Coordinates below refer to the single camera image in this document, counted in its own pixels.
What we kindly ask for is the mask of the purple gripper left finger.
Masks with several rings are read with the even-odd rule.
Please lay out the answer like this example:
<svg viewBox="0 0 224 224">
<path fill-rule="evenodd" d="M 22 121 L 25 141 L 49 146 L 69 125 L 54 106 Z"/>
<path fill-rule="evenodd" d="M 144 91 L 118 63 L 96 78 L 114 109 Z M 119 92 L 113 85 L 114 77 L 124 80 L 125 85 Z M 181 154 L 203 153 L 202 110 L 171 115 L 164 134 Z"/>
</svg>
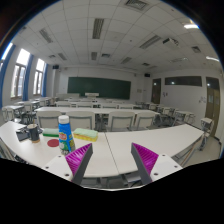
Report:
<svg viewBox="0 0 224 224">
<path fill-rule="evenodd" d="M 89 160 L 93 154 L 92 144 L 84 145 L 65 156 L 68 166 L 73 174 L 72 182 L 80 185 Z"/>
</svg>

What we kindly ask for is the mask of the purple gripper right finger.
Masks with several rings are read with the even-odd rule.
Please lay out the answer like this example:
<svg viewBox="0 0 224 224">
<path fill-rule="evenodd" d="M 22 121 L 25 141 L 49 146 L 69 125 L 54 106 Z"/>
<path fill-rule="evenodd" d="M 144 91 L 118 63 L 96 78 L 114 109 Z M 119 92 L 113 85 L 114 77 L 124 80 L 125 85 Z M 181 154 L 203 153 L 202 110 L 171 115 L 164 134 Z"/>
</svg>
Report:
<svg viewBox="0 0 224 224">
<path fill-rule="evenodd" d="M 131 145 L 131 154 L 137 165 L 142 184 L 147 185 L 151 183 L 150 174 L 159 155 L 136 143 Z"/>
</svg>

